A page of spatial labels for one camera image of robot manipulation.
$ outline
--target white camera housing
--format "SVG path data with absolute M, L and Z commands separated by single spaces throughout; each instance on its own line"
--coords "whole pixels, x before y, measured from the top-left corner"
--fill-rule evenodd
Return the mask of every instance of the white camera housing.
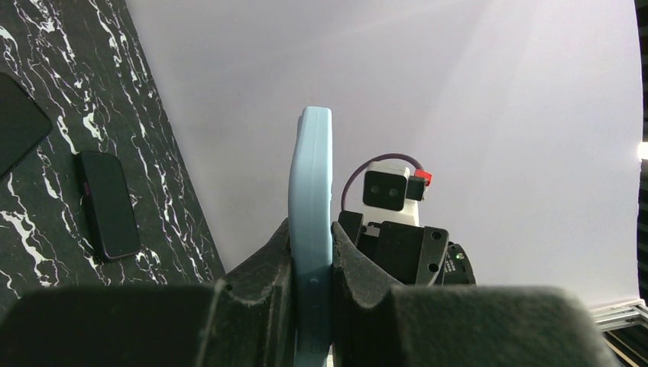
M 403 179 L 406 185 L 404 188 L 401 184 Z M 362 224 L 367 226 L 370 222 L 382 223 L 389 221 L 418 227 L 419 202 L 407 199 L 405 193 L 401 193 L 402 190 L 407 188 L 407 181 L 409 179 L 410 169 L 407 166 L 391 164 L 385 161 L 376 161 L 369 164 L 363 183 L 362 214 L 364 215 L 364 219 Z M 385 191 L 389 193 L 389 196 L 392 196 L 391 194 L 394 193 L 394 198 L 391 203 L 393 204 L 394 201 L 402 202 L 402 209 L 387 209 L 386 205 L 372 203 L 371 200 L 365 199 L 366 195 L 371 195 L 374 192 L 376 194 L 384 193 Z

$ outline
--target smartphone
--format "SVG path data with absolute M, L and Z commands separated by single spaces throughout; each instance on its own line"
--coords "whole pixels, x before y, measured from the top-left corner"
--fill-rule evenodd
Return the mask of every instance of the smartphone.
M 141 248 L 138 224 L 122 163 L 114 155 L 82 151 L 75 164 L 95 255 L 114 261 L 137 254 Z
M 0 73 L 0 180 L 51 130 L 45 112 L 9 75 Z

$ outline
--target black table surface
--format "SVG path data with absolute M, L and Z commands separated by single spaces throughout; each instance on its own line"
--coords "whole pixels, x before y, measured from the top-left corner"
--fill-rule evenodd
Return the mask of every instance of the black table surface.
M 220 278 L 222 264 L 125 1 L 1 1 L 0 54 L 0 72 L 53 123 L 0 181 L 0 317 L 42 287 Z M 142 244 L 135 257 L 101 264 L 91 255 L 73 168 L 73 155 L 84 150 L 121 160 Z

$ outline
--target light blue phone case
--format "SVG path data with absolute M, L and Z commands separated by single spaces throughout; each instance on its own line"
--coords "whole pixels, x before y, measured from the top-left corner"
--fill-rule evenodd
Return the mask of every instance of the light blue phone case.
M 295 366 L 321 367 L 331 345 L 331 110 L 306 107 L 290 167 L 288 224 L 297 289 Z

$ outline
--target phone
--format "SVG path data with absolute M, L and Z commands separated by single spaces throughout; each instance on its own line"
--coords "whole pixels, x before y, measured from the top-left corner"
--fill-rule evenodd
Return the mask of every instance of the phone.
M 51 130 L 45 112 L 9 75 L 0 73 L 0 180 Z
M 95 255 L 114 261 L 137 254 L 141 248 L 138 224 L 122 163 L 114 155 L 82 151 L 75 164 Z

